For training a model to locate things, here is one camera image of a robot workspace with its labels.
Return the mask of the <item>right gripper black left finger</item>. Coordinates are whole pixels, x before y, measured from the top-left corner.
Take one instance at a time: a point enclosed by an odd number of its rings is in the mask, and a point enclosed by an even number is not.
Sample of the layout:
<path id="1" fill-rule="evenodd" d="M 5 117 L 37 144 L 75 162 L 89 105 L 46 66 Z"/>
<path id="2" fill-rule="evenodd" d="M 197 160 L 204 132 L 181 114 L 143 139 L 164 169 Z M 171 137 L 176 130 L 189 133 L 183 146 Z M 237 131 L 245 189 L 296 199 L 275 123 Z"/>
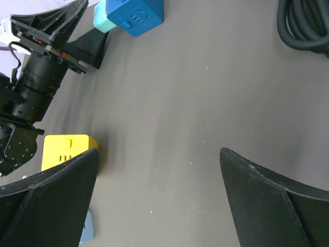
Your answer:
<path id="1" fill-rule="evenodd" d="M 100 158 L 89 149 L 1 186 L 1 246 L 79 246 Z"/>

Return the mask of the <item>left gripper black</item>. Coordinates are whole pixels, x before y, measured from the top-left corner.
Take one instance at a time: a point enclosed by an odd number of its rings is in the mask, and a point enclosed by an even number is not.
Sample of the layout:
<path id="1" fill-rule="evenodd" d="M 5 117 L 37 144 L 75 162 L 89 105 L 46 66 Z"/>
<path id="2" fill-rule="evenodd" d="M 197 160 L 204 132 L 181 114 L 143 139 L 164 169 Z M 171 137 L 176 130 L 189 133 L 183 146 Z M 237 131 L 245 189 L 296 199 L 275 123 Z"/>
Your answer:
<path id="1" fill-rule="evenodd" d="M 96 28 L 68 42 L 88 6 L 73 1 L 61 8 L 31 15 L 12 15 L 12 32 L 31 54 L 13 90 L 22 99 L 9 104 L 10 113 L 27 122 L 41 121 L 68 70 L 85 73 L 85 62 L 99 69 L 108 32 Z"/>

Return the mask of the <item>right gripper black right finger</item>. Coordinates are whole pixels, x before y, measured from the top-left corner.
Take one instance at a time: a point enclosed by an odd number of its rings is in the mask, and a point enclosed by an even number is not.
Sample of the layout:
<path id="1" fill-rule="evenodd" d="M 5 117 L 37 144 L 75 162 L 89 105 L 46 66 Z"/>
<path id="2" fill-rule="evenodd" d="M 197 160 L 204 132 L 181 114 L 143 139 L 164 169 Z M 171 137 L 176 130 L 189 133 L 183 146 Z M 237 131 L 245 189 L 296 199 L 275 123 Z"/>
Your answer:
<path id="1" fill-rule="evenodd" d="M 328 246 L 328 191 L 220 150 L 240 246 Z"/>

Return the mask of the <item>light blue plug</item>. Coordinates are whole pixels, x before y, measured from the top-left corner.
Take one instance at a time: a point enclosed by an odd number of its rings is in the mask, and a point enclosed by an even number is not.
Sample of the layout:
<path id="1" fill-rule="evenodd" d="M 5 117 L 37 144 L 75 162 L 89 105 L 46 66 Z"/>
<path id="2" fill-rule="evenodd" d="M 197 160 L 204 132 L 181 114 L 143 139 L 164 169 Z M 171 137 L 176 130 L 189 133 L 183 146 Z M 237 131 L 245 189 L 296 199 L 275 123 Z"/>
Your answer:
<path id="1" fill-rule="evenodd" d="M 91 211 L 88 210 L 79 243 L 82 244 L 89 242 L 94 239 L 94 236 L 95 236 L 95 230 L 94 230 L 93 217 Z"/>

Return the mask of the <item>yellow cube plug adapter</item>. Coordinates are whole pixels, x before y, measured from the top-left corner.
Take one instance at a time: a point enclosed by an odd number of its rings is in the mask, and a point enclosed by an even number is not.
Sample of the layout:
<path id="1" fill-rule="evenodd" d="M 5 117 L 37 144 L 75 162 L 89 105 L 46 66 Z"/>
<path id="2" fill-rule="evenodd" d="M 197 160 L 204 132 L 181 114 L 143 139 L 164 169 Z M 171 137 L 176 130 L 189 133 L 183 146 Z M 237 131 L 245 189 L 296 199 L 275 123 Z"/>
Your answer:
<path id="1" fill-rule="evenodd" d="M 87 134 L 47 135 L 44 139 L 41 171 L 59 165 L 85 152 L 99 148 L 99 143 Z"/>

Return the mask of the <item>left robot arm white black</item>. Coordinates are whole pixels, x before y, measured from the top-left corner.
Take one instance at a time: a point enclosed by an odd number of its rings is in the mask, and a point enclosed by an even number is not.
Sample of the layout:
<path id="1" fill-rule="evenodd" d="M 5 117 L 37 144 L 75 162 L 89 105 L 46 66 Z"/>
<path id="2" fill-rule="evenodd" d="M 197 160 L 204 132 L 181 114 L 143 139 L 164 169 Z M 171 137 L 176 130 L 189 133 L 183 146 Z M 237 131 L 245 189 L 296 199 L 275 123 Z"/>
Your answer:
<path id="1" fill-rule="evenodd" d="M 8 47 L 30 52 L 10 77 L 1 75 L 1 176 L 31 160 L 38 136 L 34 126 L 43 119 L 68 70 L 86 73 L 87 65 L 99 68 L 107 34 L 92 29 L 70 40 L 87 9 L 88 1 L 73 1 L 61 8 L 34 14 L 12 15 L 16 40 Z"/>

